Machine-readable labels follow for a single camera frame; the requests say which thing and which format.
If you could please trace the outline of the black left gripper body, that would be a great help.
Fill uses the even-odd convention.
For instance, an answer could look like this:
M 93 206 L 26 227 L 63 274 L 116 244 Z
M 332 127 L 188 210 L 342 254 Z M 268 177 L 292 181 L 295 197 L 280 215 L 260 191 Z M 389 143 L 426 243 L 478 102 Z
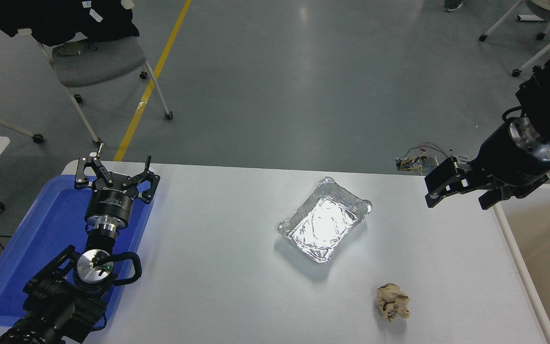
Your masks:
M 85 212 L 85 222 L 95 225 L 99 218 L 113 218 L 115 225 L 128 225 L 131 218 L 133 202 L 138 195 L 138 189 L 133 186 L 122 189 L 120 183 L 107 186 L 103 179 L 92 183 L 92 194 Z

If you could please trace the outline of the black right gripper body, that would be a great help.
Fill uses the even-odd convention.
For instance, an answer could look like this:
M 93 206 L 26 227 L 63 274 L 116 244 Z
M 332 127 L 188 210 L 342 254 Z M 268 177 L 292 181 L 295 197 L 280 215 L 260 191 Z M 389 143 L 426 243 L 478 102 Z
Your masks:
M 528 120 L 507 120 L 480 146 L 471 165 L 489 176 L 489 190 L 510 185 L 513 197 L 524 198 L 549 179 L 550 140 Z

